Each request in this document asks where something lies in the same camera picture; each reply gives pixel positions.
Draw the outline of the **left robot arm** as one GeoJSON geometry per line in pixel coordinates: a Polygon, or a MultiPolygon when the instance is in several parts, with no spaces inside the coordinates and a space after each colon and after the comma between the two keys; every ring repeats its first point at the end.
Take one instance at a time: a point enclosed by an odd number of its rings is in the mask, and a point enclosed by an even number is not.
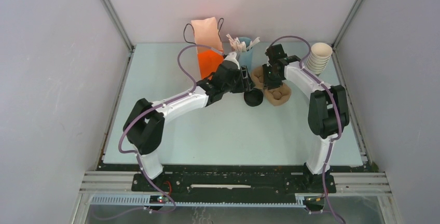
{"type": "Polygon", "coordinates": [[[163,166],[156,150],[161,144],[167,123],[220,101],[226,93],[249,92],[253,86],[246,66],[223,61],[217,71],[198,81],[187,92],[155,103],[146,99],[138,100],[123,126],[123,137],[133,146],[140,167],[146,173],[144,185],[151,191],[163,187],[163,166]]]}

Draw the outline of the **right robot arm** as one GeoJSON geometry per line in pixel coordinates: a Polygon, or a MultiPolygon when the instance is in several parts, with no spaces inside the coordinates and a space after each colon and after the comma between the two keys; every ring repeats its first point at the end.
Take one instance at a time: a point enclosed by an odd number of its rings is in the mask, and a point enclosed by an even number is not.
{"type": "Polygon", "coordinates": [[[306,162],[310,173],[302,177],[301,183],[305,190],[315,192],[323,184],[319,174],[330,168],[333,144],[350,122],[346,90],[342,85],[332,86],[319,79],[299,57],[287,55],[281,44],[270,45],[265,54],[268,63],[263,65],[263,88],[273,92],[289,81],[309,99],[308,125],[318,141],[306,162]]]}

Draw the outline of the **brown pulp cup carrier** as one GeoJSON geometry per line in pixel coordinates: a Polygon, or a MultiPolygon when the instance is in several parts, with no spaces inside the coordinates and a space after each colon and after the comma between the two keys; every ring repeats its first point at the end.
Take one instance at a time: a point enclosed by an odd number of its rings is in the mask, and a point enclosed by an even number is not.
{"type": "Polygon", "coordinates": [[[263,92],[264,97],[270,104],[280,106],[290,99],[292,91],[286,83],[283,82],[280,87],[275,89],[266,89],[264,88],[263,79],[264,73],[261,66],[252,70],[251,80],[255,84],[255,87],[263,92]]]}

